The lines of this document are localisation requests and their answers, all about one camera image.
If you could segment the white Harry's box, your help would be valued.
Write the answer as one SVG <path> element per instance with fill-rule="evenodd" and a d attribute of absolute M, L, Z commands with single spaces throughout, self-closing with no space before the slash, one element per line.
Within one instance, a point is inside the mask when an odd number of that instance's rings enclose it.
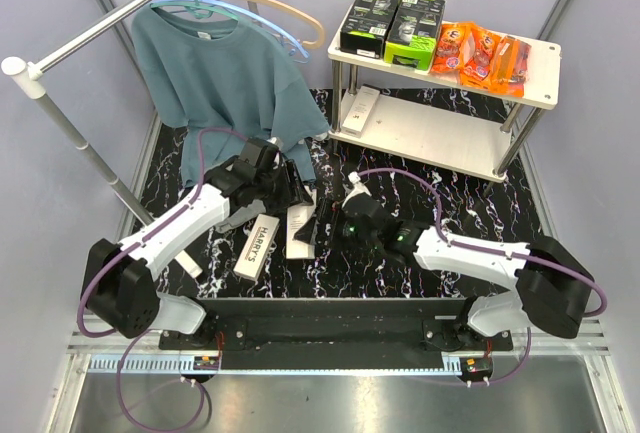
<path fill-rule="evenodd" d="M 279 228 L 277 217 L 259 214 L 238 257 L 233 272 L 240 278 L 256 282 L 266 262 Z"/>
<path fill-rule="evenodd" d="M 315 256 L 315 249 L 313 246 L 294 238 L 299 229 L 311 218 L 312 213 L 312 206 L 296 205 L 287 210 L 287 260 L 310 260 Z"/>

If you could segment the long white cosmetic box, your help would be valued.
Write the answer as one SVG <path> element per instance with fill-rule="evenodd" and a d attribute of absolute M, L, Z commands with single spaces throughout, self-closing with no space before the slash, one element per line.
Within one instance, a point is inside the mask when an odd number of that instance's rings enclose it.
<path fill-rule="evenodd" d="M 346 114 L 341 130 L 350 136 L 360 138 L 371 116 L 381 91 L 378 88 L 363 85 L 355 94 L 347 93 Z"/>

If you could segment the black green razor box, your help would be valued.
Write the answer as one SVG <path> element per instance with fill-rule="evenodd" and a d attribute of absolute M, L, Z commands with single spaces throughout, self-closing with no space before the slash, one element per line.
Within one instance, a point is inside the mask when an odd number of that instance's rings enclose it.
<path fill-rule="evenodd" d="M 445 6 L 445 0 L 401 0 L 385 43 L 384 62 L 428 71 Z"/>

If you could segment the orange snack packet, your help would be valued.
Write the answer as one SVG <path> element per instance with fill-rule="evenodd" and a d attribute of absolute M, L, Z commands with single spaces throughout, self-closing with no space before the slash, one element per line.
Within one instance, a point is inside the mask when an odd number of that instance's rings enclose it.
<path fill-rule="evenodd" d="M 432 73 L 445 74 L 461 70 L 470 52 L 471 22 L 446 23 L 437 43 Z"/>
<path fill-rule="evenodd" d="M 471 27 L 472 53 L 460 73 L 463 86 L 488 90 L 491 85 L 490 73 L 494 55 L 502 37 L 480 26 Z"/>
<path fill-rule="evenodd" d="M 499 42 L 490 71 L 490 91 L 498 95 L 521 98 L 528 79 L 531 45 L 512 36 Z"/>

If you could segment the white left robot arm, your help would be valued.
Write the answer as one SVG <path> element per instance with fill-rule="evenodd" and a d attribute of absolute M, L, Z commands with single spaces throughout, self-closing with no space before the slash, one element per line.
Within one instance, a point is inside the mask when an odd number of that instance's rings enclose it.
<path fill-rule="evenodd" d="M 108 324 L 106 335 L 135 339 L 149 330 L 178 332 L 196 349 L 215 339 L 216 325 L 196 300 L 160 293 L 155 282 L 165 267 L 210 229 L 226 232 L 253 222 L 259 244 L 249 263 L 260 263 L 271 244 L 264 225 L 292 206 L 311 205 L 295 162 L 283 155 L 277 137 L 252 137 L 240 154 L 203 170 L 196 186 L 151 224 L 112 243 L 106 239 L 90 249 L 77 311 L 77 326 L 97 337 L 84 323 L 90 311 Z"/>

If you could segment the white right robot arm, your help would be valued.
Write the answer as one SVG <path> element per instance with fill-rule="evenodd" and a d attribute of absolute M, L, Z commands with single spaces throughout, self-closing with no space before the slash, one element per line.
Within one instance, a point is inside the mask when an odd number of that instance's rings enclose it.
<path fill-rule="evenodd" d="M 440 235 L 433 226 L 393 217 L 368 194 L 344 202 L 321 200 L 294 237 L 316 247 L 367 249 L 403 266 L 451 271 L 501 286 L 501 294 L 468 299 L 458 314 L 454 337 L 466 349 L 527 327 L 574 339 L 586 315 L 593 278 L 550 237 L 500 244 Z"/>

